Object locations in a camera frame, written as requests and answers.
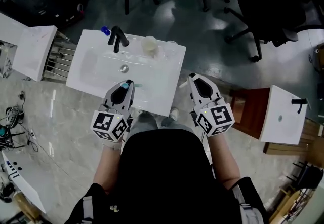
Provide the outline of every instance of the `person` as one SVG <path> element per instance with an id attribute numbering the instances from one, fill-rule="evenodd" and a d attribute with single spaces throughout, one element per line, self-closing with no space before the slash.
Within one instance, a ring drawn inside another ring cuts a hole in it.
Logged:
<path id="1" fill-rule="evenodd" d="M 178 115 L 172 109 L 158 129 L 154 117 L 144 112 L 131 128 L 122 154 L 104 146 L 93 184 L 66 224 L 266 223 L 262 201 L 251 179 L 241 179 L 224 135 L 208 137 L 212 170 L 200 139 L 177 122 Z M 246 217 L 244 210 L 252 215 Z"/>

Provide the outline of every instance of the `power outlet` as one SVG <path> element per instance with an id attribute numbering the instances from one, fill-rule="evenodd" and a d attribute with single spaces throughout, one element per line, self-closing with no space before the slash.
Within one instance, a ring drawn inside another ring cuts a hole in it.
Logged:
<path id="1" fill-rule="evenodd" d="M 32 129 L 30 130 L 30 136 L 32 137 L 33 140 L 36 140 L 35 133 Z"/>

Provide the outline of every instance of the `black shirt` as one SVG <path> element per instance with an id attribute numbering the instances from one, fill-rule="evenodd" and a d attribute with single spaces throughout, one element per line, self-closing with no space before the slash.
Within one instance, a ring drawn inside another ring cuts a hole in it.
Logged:
<path id="1" fill-rule="evenodd" d="M 243 193 L 266 216 L 249 178 L 240 184 Z M 106 195 L 93 184 L 93 223 L 117 221 L 160 222 L 213 220 L 240 223 L 239 205 L 231 190 L 213 178 L 201 141 L 180 129 L 159 129 L 133 135 L 120 158 L 118 181 Z M 80 223 L 83 203 L 75 206 L 66 224 Z"/>

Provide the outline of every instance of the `dark floor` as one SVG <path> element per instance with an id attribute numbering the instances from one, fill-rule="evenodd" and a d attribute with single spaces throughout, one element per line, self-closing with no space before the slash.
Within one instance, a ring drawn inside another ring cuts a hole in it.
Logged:
<path id="1" fill-rule="evenodd" d="M 246 26 L 232 14 L 224 14 L 229 6 L 240 11 L 237 0 L 208 0 L 210 10 L 201 11 L 201 0 L 130 0 L 130 13 L 124 13 L 124 0 L 89 0 L 85 18 L 64 30 L 75 43 L 83 29 L 100 30 L 104 25 L 118 25 L 128 34 L 152 35 L 157 39 L 174 40 L 186 46 L 183 68 L 220 78 L 244 88 L 265 88 L 274 84 L 300 98 L 308 98 L 312 110 L 308 117 L 319 121 L 317 99 L 318 74 L 308 60 L 314 47 L 324 40 L 319 30 L 299 33 L 298 42 L 279 48 L 272 43 L 261 44 L 263 59 L 258 63 L 248 58 L 257 54 L 252 35 L 224 42 L 226 35 Z"/>

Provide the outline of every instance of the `forearm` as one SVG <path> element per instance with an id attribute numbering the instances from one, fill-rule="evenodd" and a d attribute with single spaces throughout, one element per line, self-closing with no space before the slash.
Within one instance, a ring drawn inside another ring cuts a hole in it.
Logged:
<path id="1" fill-rule="evenodd" d="M 110 193 L 117 182 L 119 161 L 120 150 L 113 150 L 104 145 L 93 182 L 101 185 L 106 193 Z"/>
<path id="2" fill-rule="evenodd" d="M 217 179 L 230 189 L 238 180 L 240 172 L 238 165 L 229 150 L 223 134 L 208 138 L 208 144 L 212 155 L 214 171 Z"/>

